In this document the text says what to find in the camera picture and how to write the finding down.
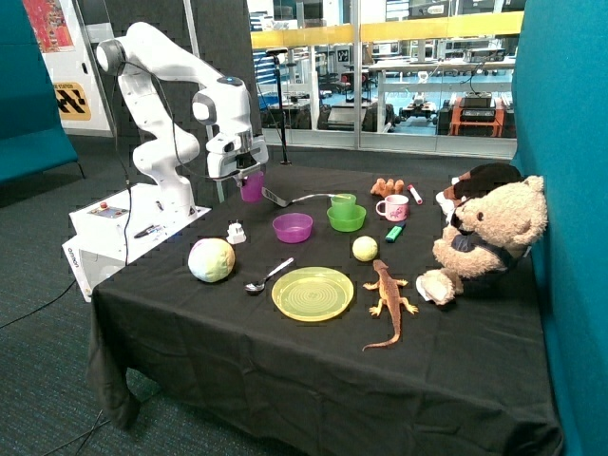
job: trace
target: warning sign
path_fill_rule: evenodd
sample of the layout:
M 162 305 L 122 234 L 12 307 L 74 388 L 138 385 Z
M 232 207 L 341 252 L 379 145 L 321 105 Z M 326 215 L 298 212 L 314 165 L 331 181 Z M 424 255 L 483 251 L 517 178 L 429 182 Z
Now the warning sign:
M 62 121 L 90 121 L 91 110 L 86 102 L 85 91 L 78 83 L 57 83 L 55 98 Z

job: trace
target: pink mug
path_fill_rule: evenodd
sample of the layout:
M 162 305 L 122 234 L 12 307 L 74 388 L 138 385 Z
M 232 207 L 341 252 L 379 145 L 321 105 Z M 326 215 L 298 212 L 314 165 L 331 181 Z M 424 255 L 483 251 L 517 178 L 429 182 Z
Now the pink mug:
M 401 221 L 408 217 L 408 197 L 405 195 L 388 195 L 376 204 L 376 212 L 389 221 Z M 385 211 L 380 212 L 380 205 L 385 205 Z

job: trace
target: ball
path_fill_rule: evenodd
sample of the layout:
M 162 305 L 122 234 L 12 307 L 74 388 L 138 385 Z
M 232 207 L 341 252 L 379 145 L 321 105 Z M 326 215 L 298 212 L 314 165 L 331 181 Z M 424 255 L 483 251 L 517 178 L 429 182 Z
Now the ball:
M 188 268 L 199 280 L 217 282 L 227 277 L 235 266 L 235 251 L 224 239 L 201 239 L 192 247 Z
M 352 254 L 359 261 L 372 261 L 378 254 L 378 244 L 372 237 L 358 237 L 352 244 Z

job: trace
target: black pen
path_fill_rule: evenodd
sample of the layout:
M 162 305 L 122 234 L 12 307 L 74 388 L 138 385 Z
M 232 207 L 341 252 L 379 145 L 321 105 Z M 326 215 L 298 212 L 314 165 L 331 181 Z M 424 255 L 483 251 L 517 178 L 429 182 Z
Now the black pen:
M 148 236 L 154 232 L 160 231 L 161 229 L 162 227 L 160 225 L 150 225 L 145 230 L 140 231 L 137 235 L 135 235 L 134 238 L 143 238 L 144 236 Z

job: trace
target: teal partition wall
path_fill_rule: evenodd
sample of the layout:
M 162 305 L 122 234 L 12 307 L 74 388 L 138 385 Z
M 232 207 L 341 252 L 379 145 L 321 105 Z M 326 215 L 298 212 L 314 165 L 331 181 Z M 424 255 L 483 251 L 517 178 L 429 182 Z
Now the teal partition wall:
M 78 160 L 21 0 L 2 0 L 0 87 L 0 182 Z
M 526 175 L 545 177 L 534 250 L 566 453 L 608 454 L 608 2 L 528 1 L 513 92 Z

